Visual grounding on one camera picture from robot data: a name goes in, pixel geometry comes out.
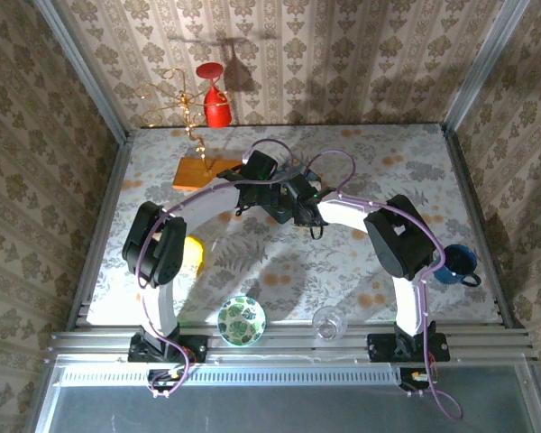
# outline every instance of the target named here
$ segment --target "wall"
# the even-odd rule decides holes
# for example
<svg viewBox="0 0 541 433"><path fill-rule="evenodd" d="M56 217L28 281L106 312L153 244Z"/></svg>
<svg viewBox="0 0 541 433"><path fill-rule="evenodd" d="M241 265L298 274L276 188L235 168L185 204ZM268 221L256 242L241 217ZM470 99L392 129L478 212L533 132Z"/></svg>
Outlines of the wall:
<svg viewBox="0 0 541 433"><path fill-rule="evenodd" d="M176 66L196 92L207 61L226 65L237 124L376 124L443 121L501 4L64 0L60 12L130 128L167 100L139 99L139 85L172 90L161 74Z"/></svg>
<svg viewBox="0 0 541 433"><path fill-rule="evenodd" d="M0 432L65 327L115 153L32 2L0 1Z"/></svg>
<svg viewBox="0 0 541 433"><path fill-rule="evenodd" d="M503 289L541 360L541 0L531 1L457 133Z"/></svg>

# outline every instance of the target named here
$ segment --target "floral bowl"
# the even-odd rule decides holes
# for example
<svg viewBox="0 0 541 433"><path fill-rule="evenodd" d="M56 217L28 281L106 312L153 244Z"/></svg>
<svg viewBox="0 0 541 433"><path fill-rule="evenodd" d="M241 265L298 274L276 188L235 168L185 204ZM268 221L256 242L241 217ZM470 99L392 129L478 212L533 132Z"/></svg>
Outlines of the floral bowl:
<svg viewBox="0 0 541 433"><path fill-rule="evenodd" d="M223 339L238 346L256 342L267 326L261 304L249 296L226 300L218 312L217 323Z"/></svg>

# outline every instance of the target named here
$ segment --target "clear glass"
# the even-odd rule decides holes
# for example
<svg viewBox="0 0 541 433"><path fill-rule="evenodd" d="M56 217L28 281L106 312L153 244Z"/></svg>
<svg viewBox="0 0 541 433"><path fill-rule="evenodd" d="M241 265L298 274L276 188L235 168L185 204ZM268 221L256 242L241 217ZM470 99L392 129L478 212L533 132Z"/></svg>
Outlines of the clear glass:
<svg viewBox="0 0 541 433"><path fill-rule="evenodd" d="M321 340L338 340L346 331L346 315L338 307L322 307L313 316L313 328Z"/></svg>

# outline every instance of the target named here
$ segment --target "wooden board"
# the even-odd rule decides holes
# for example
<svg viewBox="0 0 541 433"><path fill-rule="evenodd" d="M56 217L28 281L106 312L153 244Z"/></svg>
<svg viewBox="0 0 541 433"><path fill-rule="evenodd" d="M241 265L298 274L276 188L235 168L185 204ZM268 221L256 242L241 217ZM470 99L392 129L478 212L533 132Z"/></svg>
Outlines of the wooden board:
<svg viewBox="0 0 541 433"><path fill-rule="evenodd" d="M206 158L206 166L210 172L207 172L205 165L200 158L184 156L180 159L177 174L174 176L172 187L174 189L183 189L185 191L195 191L201 189L210 182L218 173L224 170L232 169L243 162L238 160L222 160Z"/></svg>

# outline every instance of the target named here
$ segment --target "gold wire sculpture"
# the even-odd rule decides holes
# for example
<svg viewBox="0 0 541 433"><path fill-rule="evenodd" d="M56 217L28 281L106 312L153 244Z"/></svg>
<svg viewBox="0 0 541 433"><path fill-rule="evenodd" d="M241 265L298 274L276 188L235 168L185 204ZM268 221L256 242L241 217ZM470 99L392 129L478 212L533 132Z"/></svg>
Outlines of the gold wire sculpture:
<svg viewBox="0 0 541 433"><path fill-rule="evenodd" d="M219 91L218 95L220 97L224 97L226 99L226 102L215 103L215 104L201 104L197 102L197 98L202 97L210 89L208 88L207 90L200 92L196 95L189 94L187 92L187 74L181 68L166 69L164 72L162 72L161 75L163 79L168 81L174 78L175 72L178 72L180 76L182 77L182 89L179 90L178 94L170 93L165 88L157 86L156 84L153 84L153 83L144 83L138 88L136 88L136 90L134 90L134 94L140 99L151 98L152 97L151 90L155 89L161 92L162 95L169 97L172 101L165 106L161 106L159 108L151 108L149 110L146 110L144 114L142 114L142 122L150 128L154 126L159 126L162 124L162 121L164 119L161 113L162 111L175 110L177 108L180 108L182 110L182 114L183 114L182 118L186 126L187 136L193 142L198 141L197 152L200 152L200 158L203 161L206 171L210 172L205 161L205 158L206 158L205 139L204 137L202 137L202 135L193 134L195 128L200 125L200 123L197 122L197 118L200 116L205 117L205 115L200 112L191 114L190 108L194 106L226 106L231 103L232 99L230 98L230 95L228 92ZM214 85L214 83L216 83L217 81L218 81L218 78L216 80L212 80L212 84Z"/></svg>

